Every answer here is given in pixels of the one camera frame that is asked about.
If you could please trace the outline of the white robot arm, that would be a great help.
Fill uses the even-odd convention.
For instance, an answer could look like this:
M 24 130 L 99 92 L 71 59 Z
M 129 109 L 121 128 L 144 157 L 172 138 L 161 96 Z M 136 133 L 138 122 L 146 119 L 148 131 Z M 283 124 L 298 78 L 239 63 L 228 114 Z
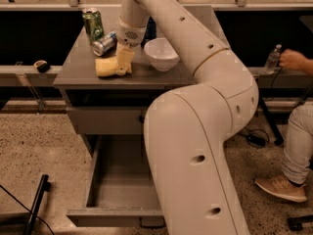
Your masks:
M 117 39 L 153 18 L 194 84 L 157 97 L 144 121 L 169 235 L 250 235 L 224 143 L 253 117 L 258 87 L 245 65 L 176 0 L 124 0 Z

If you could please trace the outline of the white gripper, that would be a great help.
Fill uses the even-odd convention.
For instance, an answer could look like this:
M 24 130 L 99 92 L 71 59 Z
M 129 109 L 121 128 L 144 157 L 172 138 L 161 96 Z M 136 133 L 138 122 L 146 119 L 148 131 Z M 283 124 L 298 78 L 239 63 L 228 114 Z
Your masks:
M 132 72 L 132 60 L 134 51 L 130 48 L 125 48 L 125 45 L 136 47 L 141 44 L 146 34 L 147 17 L 143 17 L 137 22 L 128 22 L 122 17 L 118 18 L 117 27 L 115 30 L 116 44 L 116 59 L 117 59 L 117 75 L 126 75 Z

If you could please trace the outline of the person's hand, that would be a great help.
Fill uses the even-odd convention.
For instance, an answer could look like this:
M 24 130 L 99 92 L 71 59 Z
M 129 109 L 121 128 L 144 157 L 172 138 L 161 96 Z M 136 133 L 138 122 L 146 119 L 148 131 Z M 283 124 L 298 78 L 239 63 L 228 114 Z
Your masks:
M 307 59 L 301 53 L 287 49 L 280 56 L 281 68 L 293 71 L 304 71 L 307 69 Z

